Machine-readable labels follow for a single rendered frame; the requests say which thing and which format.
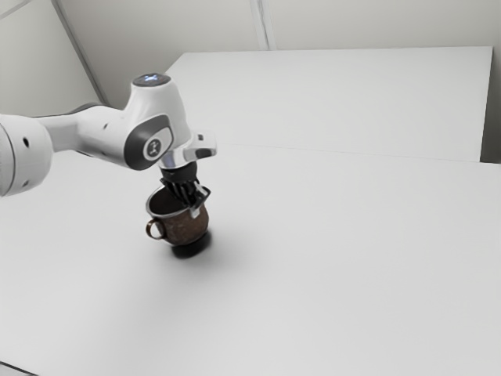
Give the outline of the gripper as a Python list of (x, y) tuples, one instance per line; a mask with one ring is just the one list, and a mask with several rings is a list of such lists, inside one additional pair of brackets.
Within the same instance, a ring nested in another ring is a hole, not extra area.
[(188, 206), (190, 216), (195, 219), (211, 191), (199, 184), (197, 179), (197, 163), (190, 162), (179, 168), (160, 169), (161, 183), (175, 193), (181, 193), (183, 202)]

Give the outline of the brown rusty metal mug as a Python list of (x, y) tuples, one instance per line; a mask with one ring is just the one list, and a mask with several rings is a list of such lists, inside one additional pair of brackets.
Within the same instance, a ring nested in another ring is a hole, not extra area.
[(146, 202), (151, 220), (146, 234), (173, 246), (186, 246), (201, 239), (208, 230), (205, 204), (198, 208), (182, 203), (166, 187), (155, 190)]

